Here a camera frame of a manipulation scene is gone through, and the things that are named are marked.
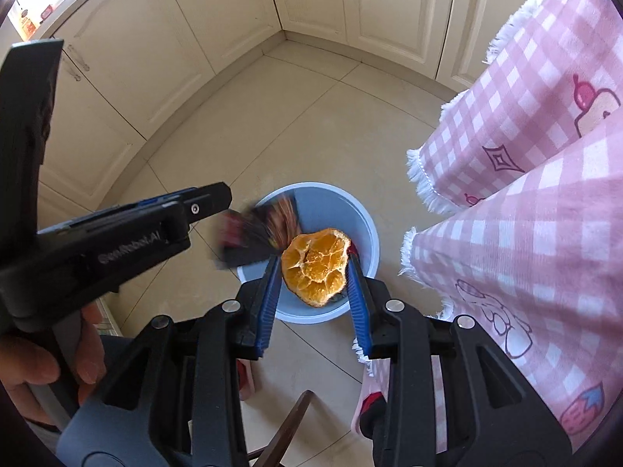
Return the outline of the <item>person's left hand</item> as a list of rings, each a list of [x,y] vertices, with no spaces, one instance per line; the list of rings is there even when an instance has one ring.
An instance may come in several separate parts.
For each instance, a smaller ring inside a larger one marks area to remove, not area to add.
[[[83,326],[75,354],[79,382],[78,401],[83,401],[106,374],[104,346],[97,332],[102,321],[97,303],[81,309]],[[1,339],[1,382],[19,413],[31,422],[52,426],[31,392],[30,385],[49,385],[59,378],[60,369],[52,354],[25,339]]]

